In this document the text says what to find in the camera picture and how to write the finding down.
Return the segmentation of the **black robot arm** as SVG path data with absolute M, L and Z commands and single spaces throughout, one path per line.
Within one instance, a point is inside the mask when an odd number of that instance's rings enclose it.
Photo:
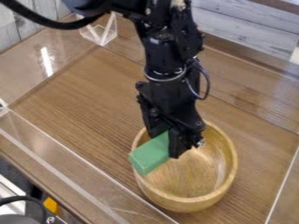
M 0 4 L 36 24 L 61 30 L 90 25 L 111 12 L 135 25 L 145 47 L 145 81 L 135 84 L 145 126 L 150 137 L 169 134 L 169 155 L 178 158 L 198 146 L 206 124 L 195 108 L 201 95 L 198 53 L 203 34 L 193 17 L 193 0 L 62 0 L 83 16 L 59 22 L 31 10 L 19 0 Z

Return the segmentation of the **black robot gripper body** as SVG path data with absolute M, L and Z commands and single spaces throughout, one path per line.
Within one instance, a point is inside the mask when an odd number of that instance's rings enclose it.
M 154 77 L 147 75 L 146 81 L 135 84 L 138 102 L 147 101 L 159 109 L 161 116 L 169 124 L 169 130 L 190 131 L 197 135 L 201 145 L 206 130 L 206 123 L 197 110 L 201 97 L 201 77 L 197 73 L 175 75 L 173 77 Z

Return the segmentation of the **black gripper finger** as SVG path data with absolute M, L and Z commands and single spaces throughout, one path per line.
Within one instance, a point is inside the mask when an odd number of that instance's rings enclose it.
M 169 138 L 169 155 L 171 158 L 178 159 L 181 155 L 197 144 L 198 138 L 190 131 L 181 132 L 178 129 L 171 129 L 169 131 Z
M 141 101 L 139 104 L 147 133 L 151 138 L 155 138 L 169 130 L 169 124 L 162 118 L 158 108 L 155 108 L 147 101 Z

